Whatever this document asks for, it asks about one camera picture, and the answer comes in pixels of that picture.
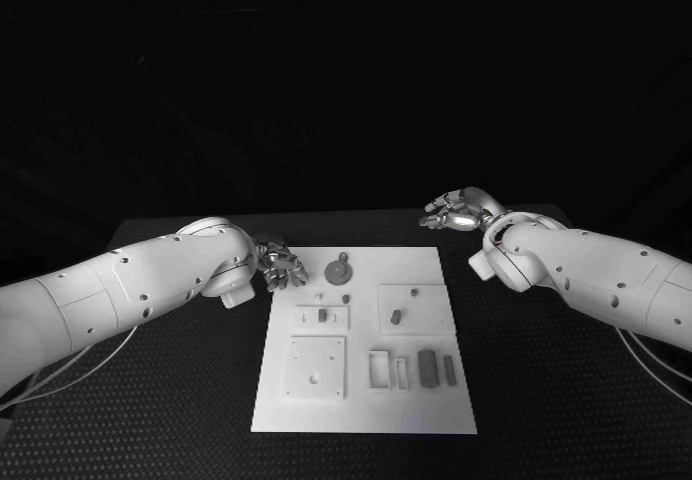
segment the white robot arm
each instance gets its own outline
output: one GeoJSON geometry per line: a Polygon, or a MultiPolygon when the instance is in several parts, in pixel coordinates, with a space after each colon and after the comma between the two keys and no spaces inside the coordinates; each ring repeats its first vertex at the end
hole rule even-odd
{"type": "Polygon", "coordinates": [[[187,303],[199,294],[226,308],[307,282],[281,241],[258,243],[217,217],[0,288],[0,396],[36,370],[187,303]]]}
{"type": "Polygon", "coordinates": [[[568,229],[529,212],[512,212],[468,187],[425,207],[421,226],[484,231],[468,260],[483,280],[514,291],[552,288],[571,308],[610,325],[692,351],[692,265],[653,248],[568,229]]]}

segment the dark textured tabletop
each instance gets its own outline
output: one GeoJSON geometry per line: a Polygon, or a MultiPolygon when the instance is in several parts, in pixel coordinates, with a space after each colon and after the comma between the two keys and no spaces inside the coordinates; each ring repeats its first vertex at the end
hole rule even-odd
{"type": "MultiPolygon", "coordinates": [[[[514,205],[572,227],[552,205],[514,205]]],[[[17,409],[0,478],[692,478],[692,407],[650,379],[611,327],[556,292],[483,282],[481,233],[418,227],[419,210],[226,216],[301,246],[437,246],[478,435],[251,433],[271,294],[196,298],[143,325],[104,368],[17,409]]],[[[109,248],[202,217],[124,222],[109,248]]],[[[102,342],[56,386],[106,357],[102,342]]]]}

